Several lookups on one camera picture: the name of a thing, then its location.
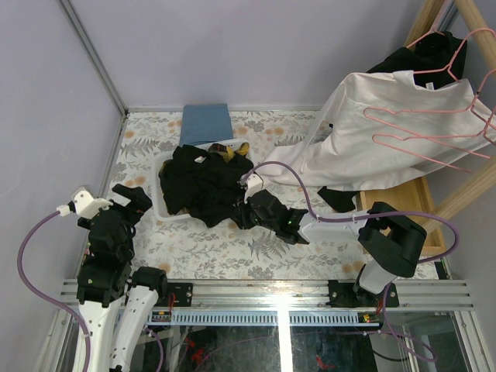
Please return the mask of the aluminium mounting rail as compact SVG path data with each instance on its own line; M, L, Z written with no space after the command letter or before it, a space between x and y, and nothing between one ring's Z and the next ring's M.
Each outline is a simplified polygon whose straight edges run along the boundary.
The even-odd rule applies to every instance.
M194 285L192 308L322 308L329 300L328 281L170 280ZM472 311L469 288L461 280L396 281L395 311Z

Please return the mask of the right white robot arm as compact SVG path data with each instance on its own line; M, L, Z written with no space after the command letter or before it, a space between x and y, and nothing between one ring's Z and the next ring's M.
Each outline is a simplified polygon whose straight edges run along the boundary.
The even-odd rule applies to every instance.
M325 222L307 209L287 208L269 191L262 190L236 203L233 221L241 229L255 226L272 231L287 244L358 242L372 257L360 270L353 296L372 305L392 281L415 273L427 232L415 221L396 215L389 204L376 201L367 211L337 214Z

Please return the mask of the pink hanger front black shirt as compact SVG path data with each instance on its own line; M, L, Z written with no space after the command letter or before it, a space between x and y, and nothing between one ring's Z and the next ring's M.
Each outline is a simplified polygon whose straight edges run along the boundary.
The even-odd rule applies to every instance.
M488 116L488 117L483 117L481 116L477 111L476 111L476 104L477 104L477 101L479 99L479 95L486 83L486 80L489 78L490 75L492 74L495 74L495 69L492 69L490 70L489 72L487 72L482 80L482 82L480 83L480 86L478 87L476 93L474 94L473 96L473 99L472 101L470 102L470 104L466 107L466 108L461 108L461 109L455 109L455 110L411 110L411 109L402 109L402 110L399 110L399 111L391 111L390 109L388 108L381 108L381 107L366 107L363 111L363 115L368 118L368 119L373 119L374 121L376 122L380 122L380 123L383 123L387 126L392 126L398 130L401 130L403 132L407 132L407 133L410 133L412 134L412 137L406 137L406 138L399 138L401 141L406 141L406 140L411 140L411 139L421 139L421 140L428 140L428 141L431 141L431 142L434 142L434 143L440 143L444 146L447 146L447 147L452 147L454 149L456 149L455 146L452 146L452 145L449 145L448 143L445 143L443 141L439 141L439 139L452 139L452 138L455 138L455 139L458 139L458 138L475 138L475 137L478 137L478 136L481 136L482 138L484 138L486 141L488 141L490 144L492 145L495 145L495 140L492 139L490 137L490 133L489 131L492 130L493 132L495 131L495 124L493 123L493 117L495 115L495 109L493 109L493 111L491 112L491 114ZM480 121L482 121L482 123L484 124L484 127L477 133L472 133L472 134L467 134L467 135L446 135L446 136L421 136L420 134L416 133L416 132L411 132L403 127L400 127L400 126L394 126L392 125L391 123L387 122L387 121L384 121L382 119L378 119L374 116L370 116L369 115L369 111L370 110L374 110L374 111L382 111L382 112L386 112L388 114L391 114L391 115L398 115L398 114L430 114L430 115L455 115L455 114L460 114L460 113L463 113L463 112L470 112L472 115L474 115L477 119L479 119Z

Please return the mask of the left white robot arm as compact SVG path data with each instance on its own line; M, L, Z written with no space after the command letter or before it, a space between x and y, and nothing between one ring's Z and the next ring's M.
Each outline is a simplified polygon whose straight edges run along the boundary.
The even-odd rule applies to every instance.
M122 184L113 192L127 199L95 198L84 187L73 195L77 223L88 230L89 254L77 276L78 313L84 321L74 371L128 371L154 305L170 295L164 270L132 270L136 224L152 201L141 187Z

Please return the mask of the pink wire hanger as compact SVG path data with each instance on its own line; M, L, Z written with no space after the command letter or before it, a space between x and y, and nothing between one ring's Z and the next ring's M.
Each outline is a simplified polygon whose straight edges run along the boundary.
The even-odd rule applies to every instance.
M378 133L372 135L372 140L377 145L403 153L408 157L410 167L425 174L440 170L443 167L470 173L468 168L459 167L456 165L456 162L464 157L475 157L482 160L490 159L481 150L492 144L481 136L475 138L439 139L439 141L455 146L456 149L426 139L410 139L406 141L399 139L406 137L412 137L412 134L403 133L400 136L399 134Z

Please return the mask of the aluminium corner frame post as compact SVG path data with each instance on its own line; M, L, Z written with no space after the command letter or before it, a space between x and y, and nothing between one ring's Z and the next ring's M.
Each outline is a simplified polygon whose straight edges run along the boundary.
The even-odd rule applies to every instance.
M70 0L58 0L57 4L60 6L72 30L74 31L74 34L88 57L90 64L94 68L98 79L102 83L103 88L112 101L112 104L121 116L126 116L128 113L128 108L119 94L98 51L96 50L95 45L81 20L81 17L78 15L77 9Z

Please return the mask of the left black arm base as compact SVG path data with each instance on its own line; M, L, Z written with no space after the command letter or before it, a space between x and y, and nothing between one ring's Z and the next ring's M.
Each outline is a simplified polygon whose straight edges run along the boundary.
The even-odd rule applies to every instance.
M192 283L177 282L169 283L165 298L160 298L156 303L158 307L189 308L193 299Z

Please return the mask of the yellow plaid shirt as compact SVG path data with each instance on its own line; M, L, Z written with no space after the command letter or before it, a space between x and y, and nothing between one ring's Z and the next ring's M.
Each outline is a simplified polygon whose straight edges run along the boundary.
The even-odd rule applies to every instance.
M221 143L213 143L207 151L219 155L226 163L230 162L236 155L246 157L250 150L248 142L243 142L237 148L223 145Z

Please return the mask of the white shirt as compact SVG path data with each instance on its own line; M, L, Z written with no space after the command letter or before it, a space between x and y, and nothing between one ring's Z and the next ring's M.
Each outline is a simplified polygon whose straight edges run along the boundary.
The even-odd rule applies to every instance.
M393 188L474 155L495 138L491 110L461 79L418 86L413 71L348 74L307 136L277 146L261 171L272 181L338 191Z

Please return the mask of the white plastic basket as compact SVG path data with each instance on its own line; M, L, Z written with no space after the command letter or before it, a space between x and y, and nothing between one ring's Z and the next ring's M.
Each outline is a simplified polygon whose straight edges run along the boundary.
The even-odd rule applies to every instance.
M232 148L232 150L237 150L243 143L248 143L248 139L236 138L220 141L219 144ZM214 143L203 143L199 144L196 147L207 150ZM246 158L252 160L255 163L255 155L252 155L250 149L246 154ZM162 188L160 186L160 178L159 171L162 168L163 163L166 160L171 160L173 158L175 150L166 151L163 153L157 154L153 160L151 160L151 175L149 177L150 185L151 185L151 200L153 203L153 212L157 219L157 221L161 222L176 222L183 219L189 219L191 216L183 211L175 215L169 214L166 206L166 202L164 201Z

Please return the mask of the folded blue cloth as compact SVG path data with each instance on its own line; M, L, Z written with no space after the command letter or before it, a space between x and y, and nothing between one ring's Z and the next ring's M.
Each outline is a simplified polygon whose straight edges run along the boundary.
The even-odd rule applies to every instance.
M216 143L233 138L227 104L183 107L179 145Z

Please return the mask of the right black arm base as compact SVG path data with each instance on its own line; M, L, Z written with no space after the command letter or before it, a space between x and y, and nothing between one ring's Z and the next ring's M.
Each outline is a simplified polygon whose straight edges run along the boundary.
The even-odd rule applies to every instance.
M327 306L331 308L398 308L399 300L396 295L396 286L391 284L384 300L384 291L372 294L362 289L358 283L350 281L328 281L329 300Z

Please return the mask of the pink hanger of white shirt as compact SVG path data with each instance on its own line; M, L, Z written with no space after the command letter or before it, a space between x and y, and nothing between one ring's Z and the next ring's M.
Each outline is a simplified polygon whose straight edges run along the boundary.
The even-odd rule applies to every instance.
M482 27L471 31L464 39L457 39L451 32L426 33L408 47L414 47L409 52L413 58L412 64L407 67L416 75L429 75L427 78L416 78L418 84L423 81L432 81L437 88L462 78L467 54L468 40L472 38L480 49L480 55L486 60L495 72L495 31Z

